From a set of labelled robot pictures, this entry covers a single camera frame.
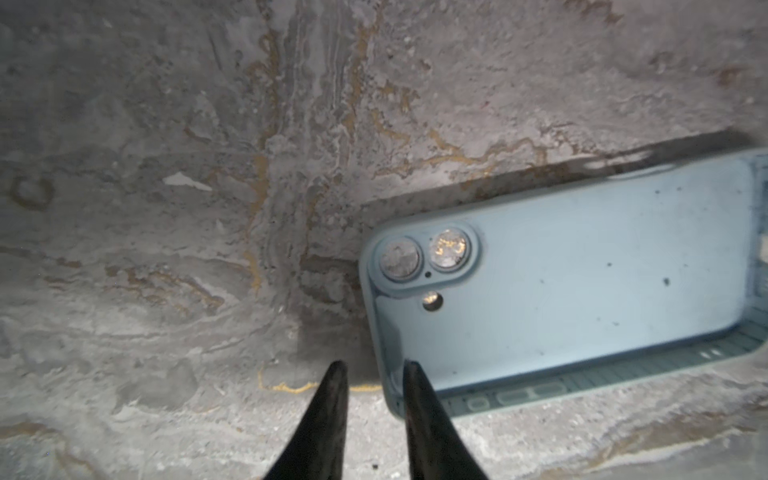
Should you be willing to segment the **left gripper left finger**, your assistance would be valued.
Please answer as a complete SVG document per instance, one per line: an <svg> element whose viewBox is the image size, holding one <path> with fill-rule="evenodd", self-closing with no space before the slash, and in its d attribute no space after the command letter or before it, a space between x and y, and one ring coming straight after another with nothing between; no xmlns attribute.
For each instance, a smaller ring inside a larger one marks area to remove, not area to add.
<svg viewBox="0 0 768 480"><path fill-rule="evenodd" d="M265 479L341 479L349 404L348 368L327 369L291 440Z"/></svg>

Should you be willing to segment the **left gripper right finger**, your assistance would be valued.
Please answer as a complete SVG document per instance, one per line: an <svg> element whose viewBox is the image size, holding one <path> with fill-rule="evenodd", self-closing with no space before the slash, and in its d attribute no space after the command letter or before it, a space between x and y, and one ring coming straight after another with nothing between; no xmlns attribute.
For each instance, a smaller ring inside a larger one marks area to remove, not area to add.
<svg viewBox="0 0 768 480"><path fill-rule="evenodd" d="M403 390L410 477L487 479L416 361L404 364Z"/></svg>

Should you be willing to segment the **light blue phone case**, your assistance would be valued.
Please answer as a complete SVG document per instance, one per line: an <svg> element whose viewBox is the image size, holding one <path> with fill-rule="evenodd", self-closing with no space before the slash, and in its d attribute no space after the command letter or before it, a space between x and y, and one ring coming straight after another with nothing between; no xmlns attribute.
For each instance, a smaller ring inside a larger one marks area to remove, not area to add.
<svg viewBox="0 0 768 480"><path fill-rule="evenodd" d="M407 361L455 417L746 356L767 342L767 152L394 221L359 277L396 417Z"/></svg>

